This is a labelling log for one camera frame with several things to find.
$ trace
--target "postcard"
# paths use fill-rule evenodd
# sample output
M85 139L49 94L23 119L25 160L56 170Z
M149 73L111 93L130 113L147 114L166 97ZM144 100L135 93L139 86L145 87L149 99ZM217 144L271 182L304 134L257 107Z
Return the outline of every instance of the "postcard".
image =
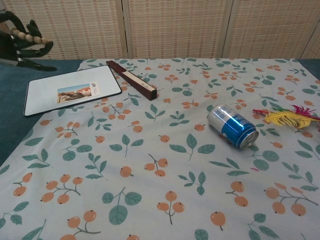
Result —
M86 99L100 95L100 90L96 82L85 83L58 88L56 90L56 103L62 104L79 99Z

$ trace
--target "robotic hand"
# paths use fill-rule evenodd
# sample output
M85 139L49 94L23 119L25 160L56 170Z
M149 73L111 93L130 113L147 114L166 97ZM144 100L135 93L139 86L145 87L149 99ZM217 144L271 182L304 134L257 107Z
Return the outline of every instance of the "robotic hand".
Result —
M54 43L44 38L34 20L26 25L11 11L0 12L0 23L11 21L15 27L10 34L0 31L0 64L26 67L40 71L56 71L52 66L43 66L25 58L39 58L50 52ZM44 45L39 50L25 49L36 44Z

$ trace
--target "floral tablecloth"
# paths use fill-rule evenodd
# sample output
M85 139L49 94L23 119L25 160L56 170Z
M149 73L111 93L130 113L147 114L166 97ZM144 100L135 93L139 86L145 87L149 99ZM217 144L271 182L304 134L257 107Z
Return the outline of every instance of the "floral tablecloth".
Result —
M88 59L86 69L105 65ZM316 240L320 133L252 109L319 114L294 59L116 59L157 87L46 113L0 168L3 240ZM259 131L239 150L207 121L228 104Z

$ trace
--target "can lid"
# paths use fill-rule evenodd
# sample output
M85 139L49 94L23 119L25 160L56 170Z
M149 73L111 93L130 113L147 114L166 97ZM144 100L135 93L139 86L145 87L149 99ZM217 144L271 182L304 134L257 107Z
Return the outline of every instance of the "can lid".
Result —
M245 138L241 142L240 148L246 149L250 147L257 140L258 136L259 136L259 132L257 130L249 133L247 136L245 136Z

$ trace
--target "blue soda can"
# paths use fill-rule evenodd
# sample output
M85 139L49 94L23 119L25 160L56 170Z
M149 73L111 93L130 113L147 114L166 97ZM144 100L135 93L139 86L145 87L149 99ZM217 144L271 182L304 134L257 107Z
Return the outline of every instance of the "blue soda can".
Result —
M250 147L258 138L255 125L228 105L216 106L207 116L209 124L240 149Z

